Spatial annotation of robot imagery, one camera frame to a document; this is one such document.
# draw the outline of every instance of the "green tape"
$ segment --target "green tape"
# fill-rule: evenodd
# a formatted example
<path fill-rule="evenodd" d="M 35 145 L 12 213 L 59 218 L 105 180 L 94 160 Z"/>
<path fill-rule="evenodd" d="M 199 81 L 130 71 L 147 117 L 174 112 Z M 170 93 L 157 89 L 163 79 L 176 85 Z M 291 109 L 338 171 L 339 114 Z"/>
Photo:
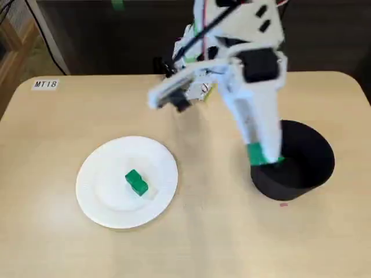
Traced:
<path fill-rule="evenodd" d="M 248 144 L 247 148 L 251 166 L 270 164 L 270 162 L 268 162 L 265 156 L 263 155 L 263 149 L 261 148 L 259 142 Z M 281 162 L 283 160 L 284 158 L 280 156 L 277 162 Z"/>
<path fill-rule="evenodd" d="M 114 10 L 124 10 L 123 0 L 111 0 Z"/>

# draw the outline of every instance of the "label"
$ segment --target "label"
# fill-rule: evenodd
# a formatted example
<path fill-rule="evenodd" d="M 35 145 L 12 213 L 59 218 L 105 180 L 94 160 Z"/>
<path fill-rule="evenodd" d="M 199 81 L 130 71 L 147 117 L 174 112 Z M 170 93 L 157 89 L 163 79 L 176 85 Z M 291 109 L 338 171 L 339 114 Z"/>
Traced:
<path fill-rule="evenodd" d="M 55 91 L 58 88 L 59 79 L 37 79 L 32 91 Z"/>

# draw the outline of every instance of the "floor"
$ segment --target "floor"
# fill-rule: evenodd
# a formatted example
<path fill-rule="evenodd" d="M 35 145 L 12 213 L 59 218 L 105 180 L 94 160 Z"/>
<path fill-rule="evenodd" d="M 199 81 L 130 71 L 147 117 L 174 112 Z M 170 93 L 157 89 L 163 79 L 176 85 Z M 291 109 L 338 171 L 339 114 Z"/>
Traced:
<path fill-rule="evenodd" d="M 20 71 L 21 75 L 19 78 L 19 84 L 35 76 L 62 74 L 54 65 L 53 60 L 50 58 L 48 49 L 40 36 L 36 39 L 34 47 Z"/>

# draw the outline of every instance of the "green block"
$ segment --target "green block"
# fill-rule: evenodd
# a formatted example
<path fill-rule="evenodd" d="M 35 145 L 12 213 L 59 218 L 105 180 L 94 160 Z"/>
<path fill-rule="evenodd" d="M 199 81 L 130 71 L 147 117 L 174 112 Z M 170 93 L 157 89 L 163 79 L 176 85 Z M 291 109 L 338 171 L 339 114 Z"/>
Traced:
<path fill-rule="evenodd" d="M 250 158 L 250 164 L 252 166 L 270 164 L 265 158 L 265 156 L 263 155 L 263 149 L 261 148 L 261 145 L 259 142 L 248 144 L 247 147 L 248 147 L 248 154 Z M 280 156 L 277 162 L 281 162 L 283 160 L 284 158 Z"/>
<path fill-rule="evenodd" d="M 142 196 L 148 190 L 147 183 L 142 180 L 140 174 L 134 169 L 125 175 L 125 179 L 139 196 Z"/>

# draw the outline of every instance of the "black cup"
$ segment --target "black cup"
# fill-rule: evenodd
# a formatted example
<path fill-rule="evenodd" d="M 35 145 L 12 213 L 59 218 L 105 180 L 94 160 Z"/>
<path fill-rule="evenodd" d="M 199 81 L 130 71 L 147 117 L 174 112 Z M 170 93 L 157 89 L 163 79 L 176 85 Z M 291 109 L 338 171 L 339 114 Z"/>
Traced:
<path fill-rule="evenodd" d="M 324 184 L 335 168 L 330 144 L 311 127 L 282 120 L 283 161 L 251 167 L 256 188 L 274 200 L 293 200 Z"/>

